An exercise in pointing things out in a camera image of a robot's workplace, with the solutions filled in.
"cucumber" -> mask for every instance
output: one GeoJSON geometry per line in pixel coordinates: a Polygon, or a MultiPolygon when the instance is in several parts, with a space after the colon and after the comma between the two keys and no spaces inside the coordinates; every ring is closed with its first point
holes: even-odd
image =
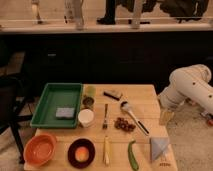
{"type": "Polygon", "coordinates": [[[128,158],[129,158],[129,162],[130,162],[130,165],[132,167],[132,169],[134,171],[137,171],[139,169],[139,165],[135,159],[135,156],[133,154],[133,151],[132,151],[132,145],[135,143],[135,140],[131,141],[128,145],[128,158]]]}

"black chair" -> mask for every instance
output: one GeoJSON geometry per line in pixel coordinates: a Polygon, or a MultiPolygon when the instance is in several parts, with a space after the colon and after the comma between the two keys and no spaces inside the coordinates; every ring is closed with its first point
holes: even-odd
{"type": "Polygon", "coordinates": [[[8,127],[11,128],[16,145],[20,152],[20,163],[24,163],[24,148],[18,132],[18,128],[20,127],[18,122],[30,120],[32,118],[32,114],[19,116],[19,113],[27,102],[27,96],[21,98],[22,100],[17,101],[20,85],[21,82],[16,77],[0,77],[0,134],[8,127]]]}

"small jar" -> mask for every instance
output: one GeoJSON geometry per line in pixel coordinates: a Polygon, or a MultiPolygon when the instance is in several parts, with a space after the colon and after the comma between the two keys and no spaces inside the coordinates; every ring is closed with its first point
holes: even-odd
{"type": "Polygon", "coordinates": [[[83,94],[83,105],[84,108],[93,110],[93,104],[95,102],[94,97],[95,97],[95,87],[93,86],[88,86],[86,87],[84,94],[83,94]]]}

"white paper cup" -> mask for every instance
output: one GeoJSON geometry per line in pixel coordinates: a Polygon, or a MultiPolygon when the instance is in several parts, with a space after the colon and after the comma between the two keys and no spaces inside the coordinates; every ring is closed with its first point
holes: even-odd
{"type": "Polygon", "coordinates": [[[94,113],[90,109],[83,109],[78,114],[78,121],[83,127],[89,127],[94,120],[94,113]]]}

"green plastic tray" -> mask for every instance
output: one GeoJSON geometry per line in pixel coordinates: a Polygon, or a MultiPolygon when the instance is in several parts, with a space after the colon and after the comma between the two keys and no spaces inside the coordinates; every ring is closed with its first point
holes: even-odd
{"type": "Polygon", "coordinates": [[[81,83],[47,83],[30,125],[37,128],[75,128],[82,96],[81,83]],[[59,107],[74,107],[73,119],[57,119],[59,107]]]}

